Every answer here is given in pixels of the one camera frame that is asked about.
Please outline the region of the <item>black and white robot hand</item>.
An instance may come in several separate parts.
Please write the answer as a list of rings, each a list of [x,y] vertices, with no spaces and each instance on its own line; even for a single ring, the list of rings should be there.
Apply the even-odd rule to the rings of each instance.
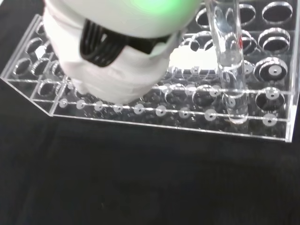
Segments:
[[[77,90],[116,104],[165,75],[198,0],[47,0],[43,24]]]

